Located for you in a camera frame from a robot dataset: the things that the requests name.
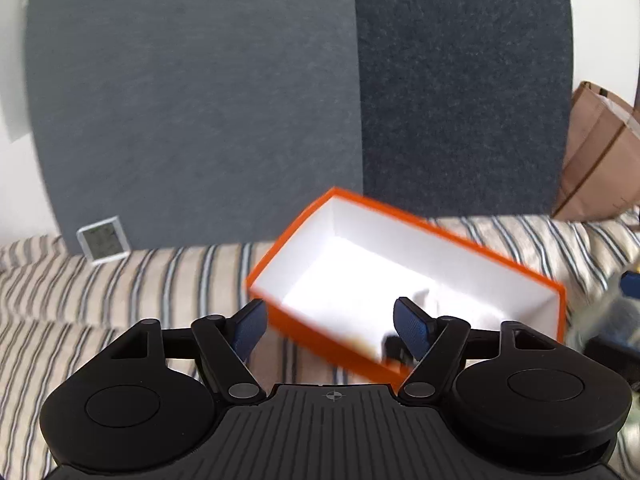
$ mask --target orange box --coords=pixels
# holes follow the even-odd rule
[[[408,374],[382,362],[394,301],[498,330],[518,320],[562,340],[564,287],[423,219],[333,188],[307,207],[247,277],[281,333],[373,382]]]

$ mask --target dark gray panel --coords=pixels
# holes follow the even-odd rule
[[[549,212],[569,0],[356,0],[364,191],[424,216]]]
[[[342,396],[326,395],[338,391]],[[101,480],[62,467],[50,480]],[[433,408],[407,408],[387,386],[281,386],[259,406],[233,408],[196,452],[122,480],[543,480],[485,462]],[[605,466],[557,480],[616,480]]]
[[[268,240],[362,191],[353,0],[30,0],[31,123],[75,231],[133,248]]]

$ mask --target cardboard box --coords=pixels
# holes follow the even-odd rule
[[[583,81],[574,92],[554,218],[597,221],[640,203],[640,110]]]
[[[498,330],[519,320],[558,340],[564,287],[423,219],[341,189],[313,202],[247,278],[270,324],[335,365],[397,388],[384,365],[393,306],[407,296],[430,316]]]

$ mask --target clear plastic container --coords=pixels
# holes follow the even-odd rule
[[[640,351],[640,273],[614,274],[602,297],[574,319],[565,344],[582,352],[597,335]]]

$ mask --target striped cushion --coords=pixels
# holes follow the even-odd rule
[[[431,219],[537,272],[563,282],[570,314],[596,299],[606,279],[640,253],[631,214],[593,224],[545,217]],[[144,317],[189,326],[246,303],[242,284],[270,244],[135,251],[89,266],[62,240],[30,238],[0,249],[0,474],[40,480],[52,467],[37,425],[47,395],[123,330]],[[195,376],[193,363],[174,369]],[[249,360],[266,388],[276,382],[353,383],[358,378],[269,330]],[[612,464],[640,479],[640,427],[625,428]]]

